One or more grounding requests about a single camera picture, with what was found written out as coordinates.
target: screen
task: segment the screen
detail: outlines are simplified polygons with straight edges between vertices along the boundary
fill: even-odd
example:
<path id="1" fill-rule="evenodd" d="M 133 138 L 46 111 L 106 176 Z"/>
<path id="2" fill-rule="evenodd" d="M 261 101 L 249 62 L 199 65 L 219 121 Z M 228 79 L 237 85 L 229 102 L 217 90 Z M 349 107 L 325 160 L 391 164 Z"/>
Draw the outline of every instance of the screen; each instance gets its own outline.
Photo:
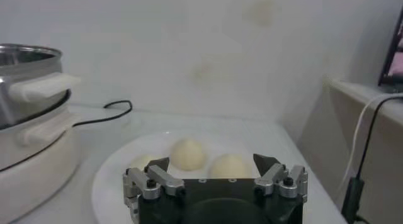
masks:
<path id="1" fill-rule="evenodd" d="M 379 84 L 403 84 L 403 9 L 397 21 Z"/>

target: metal bracket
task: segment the metal bracket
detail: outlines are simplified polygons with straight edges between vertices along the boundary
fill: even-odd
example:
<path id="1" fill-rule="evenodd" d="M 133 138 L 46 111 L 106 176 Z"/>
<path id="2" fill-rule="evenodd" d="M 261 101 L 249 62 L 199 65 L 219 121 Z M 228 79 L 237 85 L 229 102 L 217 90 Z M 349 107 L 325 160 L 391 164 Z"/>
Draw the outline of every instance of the metal bracket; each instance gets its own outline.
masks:
<path id="1" fill-rule="evenodd" d="M 138 168 L 129 169 L 126 175 L 123 175 L 123 186 L 126 198 L 141 194 L 144 199 L 153 200 L 161 195 L 161 185 Z"/>
<path id="2" fill-rule="evenodd" d="M 278 184 L 280 195 L 285 198 L 296 198 L 302 195 L 304 203 L 308 198 L 308 172 L 303 166 L 296 165 L 292 168 L 287 181 L 280 181 Z"/>
<path id="3" fill-rule="evenodd" d="M 165 188 L 165 193 L 168 195 L 177 196 L 178 192 L 184 189 L 184 180 L 174 178 L 157 165 L 150 166 L 147 173 Z"/>
<path id="4" fill-rule="evenodd" d="M 271 168 L 263 175 L 263 177 L 256 178 L 254 180 L 255 187 L 263 191 L 263 195 L 271 195 L 274 190 L 274 186 L 279 180 L 286 178 L 288 171 L 284 165 L 275 163 Z"/>

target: white cable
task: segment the white cable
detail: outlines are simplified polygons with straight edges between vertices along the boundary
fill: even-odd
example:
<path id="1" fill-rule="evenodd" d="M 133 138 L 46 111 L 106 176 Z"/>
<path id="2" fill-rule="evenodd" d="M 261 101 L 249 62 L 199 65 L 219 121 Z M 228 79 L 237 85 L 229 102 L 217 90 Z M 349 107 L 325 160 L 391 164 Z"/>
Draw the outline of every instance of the white cable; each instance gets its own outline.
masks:
<path id="1" fill-rule="evenodd" d="M 348 172 L 349 172 L 349 170 L 351 168 L 351 165 L 353 163 L 354 153 L 355 153 L 355 148 L 356 148 L 356 143 L 357 143 L 357 137 L 358 137 L 358 131 L 360 130 L 360 126 L 361 126 L 361 123 L 362 123 L 362 121 L 364 119 L 364 114 L 365 114 L 366 110 L 371 106 L 371 104 L 373 102 L 375 102 L 376 100 L 378 100 L 380 98 L 387 99 L 387 98 L 394 98 L 394 97 L 401 97 L 401 96 L 403 96 L 403 93 L 380 94 L 380 95 L 375 96 L 374 98 L 372 98 L 369 102 L 367 102 L 367 104 L 362 109 L 360 117 L 358 118 L 358 121 L 357 121 L 357 125 L 355 126 L 354 137 L 353 137 L 353 145 L 352 145 L 352 148 L 351 148 L 351 153 L 350 153 L 350 156 L 349 156 L 349 159 L 348 159 L 347 167 L 346 167 L 346 170 L 344 172 L 343 179 L 341 180 L 341 182 L 340 182 L 340 184 L 338 186 L 338 189 L 336 190 L 336 198 L 338 198 L 340 196 L 341 192 L 342 192 L 343 185 L 347 180 Z"/>

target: pot handle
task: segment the pot handle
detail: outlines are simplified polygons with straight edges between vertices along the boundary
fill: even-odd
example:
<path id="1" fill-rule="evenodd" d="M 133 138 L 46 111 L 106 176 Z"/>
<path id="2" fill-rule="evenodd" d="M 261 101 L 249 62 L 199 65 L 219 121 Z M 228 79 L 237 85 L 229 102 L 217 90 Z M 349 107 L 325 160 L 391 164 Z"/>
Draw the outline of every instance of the pot handle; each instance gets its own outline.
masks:
<path id="1" fill-rule="evenodd" d="M 70 89 L 80 81 L 78 77 L 55 72 L 36 79 L 16 82 L 10 86 L 8 92 L 15 101 L 32 103 Z"/>
<path id="2" fill-rule="evenodd" d="M 63 111 L 45 123 L 40 123 L 23 130 L 19 136 L 20 143 L 23 145 L 51 144 L 79 120 L 80 117 L 78 115 Z"/>

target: dough ball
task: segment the dough ball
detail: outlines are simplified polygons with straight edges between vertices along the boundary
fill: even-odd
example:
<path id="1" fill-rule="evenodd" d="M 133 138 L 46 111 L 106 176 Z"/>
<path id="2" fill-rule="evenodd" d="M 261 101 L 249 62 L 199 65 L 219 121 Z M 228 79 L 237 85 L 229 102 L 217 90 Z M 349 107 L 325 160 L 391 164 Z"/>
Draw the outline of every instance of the dough ball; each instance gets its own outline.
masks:
<path id="1" fill-rule="evenodd" d="M 210 168 L 210 178 L 250 178 L 248 166 L 238 155 L 225 154 Z"/>
<path id="2" fill-rule="evenodd" d="M 189 138 L 182 139 L 173 145 L 171 163 L 184 171 L 201 169 L 206 164 L 206 151 L 200 142 Z"/>
<path id="3" fill-rule="evenodd" d="M 144 170 L 144 167 L 152 160 L 160 159 L 160 157 L 156 157 L 155 155 L 142 155 L 140 157 L 134 158 L 132 163 L 130 163 L 129 168 L 138 168 L 140 170 Z"/>

